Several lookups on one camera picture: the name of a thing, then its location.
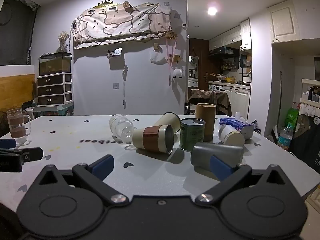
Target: floor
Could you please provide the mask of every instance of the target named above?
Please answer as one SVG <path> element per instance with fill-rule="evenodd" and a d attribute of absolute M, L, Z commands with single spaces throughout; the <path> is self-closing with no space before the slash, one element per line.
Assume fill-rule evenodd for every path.
<path fill-rule="evenodd" d="M 308 208 L 308 219 L 302 229 L 300 237 L 304 240 L 319 240 L 320 239 L 320 214 L 305 201 Z"/>

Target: water bottle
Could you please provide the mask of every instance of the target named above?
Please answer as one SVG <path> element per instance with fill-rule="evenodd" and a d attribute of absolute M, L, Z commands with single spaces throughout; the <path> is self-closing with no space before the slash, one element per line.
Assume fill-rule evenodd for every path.
<path fill-rule="evenodd" d="M 293 135 L 293 126 L 292 124 L 289 123 L 280 132 L 280 136 L 278 139 L 278 146 L 280 146 L 284 150 L 288 150 L 292 140 L 292 135 Z"/>
<path fill-rule="evenodd" d="M 136 128 L 124 115 L 116 114 L 109 120 L 109 127 L 114 136 L 124 143 L 132 143 L 132 134 Z"/>

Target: screw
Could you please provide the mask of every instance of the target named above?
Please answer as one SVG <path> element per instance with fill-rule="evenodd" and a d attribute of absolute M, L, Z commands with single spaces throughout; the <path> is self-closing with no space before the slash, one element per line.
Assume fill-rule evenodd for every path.
<path fill-rule="evenodd" d="M 201 194 L 200 196 L 198 196 L 198 200 L 200 202 L 210 202 L 213 200 L 213 196 L 211 196 L 210 194 Z"/>
<path fill-rule="evenodd" d="M 127 200 L 127 197 L 122 194 L 116 194 L 116 195 L 111 196 L 110 199 L 114 203 L 122 203 Z"/>
<path fill-rule="evenodd" d="M 159 200 L 157 203 L 158 205 L 165 205 L 167 202 L 165 200 Z"/>

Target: cartoon print fabric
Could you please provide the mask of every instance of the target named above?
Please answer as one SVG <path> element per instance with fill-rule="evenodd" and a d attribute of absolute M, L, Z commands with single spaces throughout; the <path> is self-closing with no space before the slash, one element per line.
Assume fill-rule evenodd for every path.
<path fill-rule="evenodd" d="M 158 39 L 171 30 L 170 7 L 159 3 L 90 8 L 76 18 L 74 48 Z"/>

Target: blue label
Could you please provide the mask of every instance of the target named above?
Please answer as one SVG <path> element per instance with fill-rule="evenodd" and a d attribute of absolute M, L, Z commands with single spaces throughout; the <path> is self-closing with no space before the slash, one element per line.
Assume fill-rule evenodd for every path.
<path fill-rule="evenodd" d="M 278 144 L 281 143 L 282 145 L 284 146 L 287 146 L 289 147 L 290 143 L 291 143 L 291 140 L 288 139 L 288 138 L 284 138 L 284 137 L 279 137 L 279 140 L 278 140 Z"/>

